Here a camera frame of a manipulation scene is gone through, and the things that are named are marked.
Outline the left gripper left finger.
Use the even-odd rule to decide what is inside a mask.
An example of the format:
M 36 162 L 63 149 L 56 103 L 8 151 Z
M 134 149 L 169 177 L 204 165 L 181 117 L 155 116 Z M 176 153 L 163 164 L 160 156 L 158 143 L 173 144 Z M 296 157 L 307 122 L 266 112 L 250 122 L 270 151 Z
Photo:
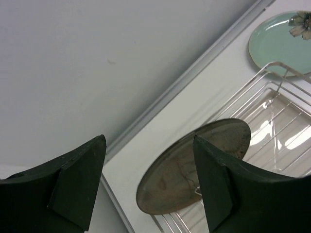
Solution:
M 106 154 L 104 135 L 0 181 L 2 233 L 89 230 Z

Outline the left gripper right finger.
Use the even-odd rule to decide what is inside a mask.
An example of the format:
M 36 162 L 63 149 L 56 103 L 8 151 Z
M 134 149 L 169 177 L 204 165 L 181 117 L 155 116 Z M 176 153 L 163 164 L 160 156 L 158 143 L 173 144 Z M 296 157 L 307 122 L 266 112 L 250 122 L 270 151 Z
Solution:
M 276 174 L 195 136 L 193 152 L 211 233 L 308 233 L 311 178 Z

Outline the brown plate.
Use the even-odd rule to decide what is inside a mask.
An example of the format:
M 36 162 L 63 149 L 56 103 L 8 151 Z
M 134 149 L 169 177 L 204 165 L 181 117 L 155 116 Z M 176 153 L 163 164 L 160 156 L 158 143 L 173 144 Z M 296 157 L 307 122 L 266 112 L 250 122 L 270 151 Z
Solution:
M 236 118 L 205 124 L 175 141 L 147 169 L 138 185 L 138 208 L 150 215 L 184 209 L 199 200 L 199 180 L 193 155 L 193 139 L 199 136 L 220 150 L 243 159 L 250 145 L 249 125 Z

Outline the green floral plate left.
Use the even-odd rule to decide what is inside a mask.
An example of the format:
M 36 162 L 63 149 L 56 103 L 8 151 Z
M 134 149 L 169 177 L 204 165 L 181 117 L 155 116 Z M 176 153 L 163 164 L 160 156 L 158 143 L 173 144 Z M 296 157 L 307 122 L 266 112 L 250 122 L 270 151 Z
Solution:
M 285 12 L 264 21 L 252 32 L 248 51 L 259 68 L 270 62 L 281 62 L 303 74 L 310 74 L 310 11 Z

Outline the aluminium frame rail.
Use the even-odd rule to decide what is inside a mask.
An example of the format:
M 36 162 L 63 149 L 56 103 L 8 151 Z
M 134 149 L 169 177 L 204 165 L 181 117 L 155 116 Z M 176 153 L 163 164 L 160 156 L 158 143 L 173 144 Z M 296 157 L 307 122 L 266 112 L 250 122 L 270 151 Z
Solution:
M 153 217 L 136 204 L 149 165 L 171 143 L 201 126 L 254 74 L 248 58 L 251 31 L 267 18 L 271 0 L 258 0 L 111 146 L 102 183 L 131 233 L 177 233 L 174 216 Z

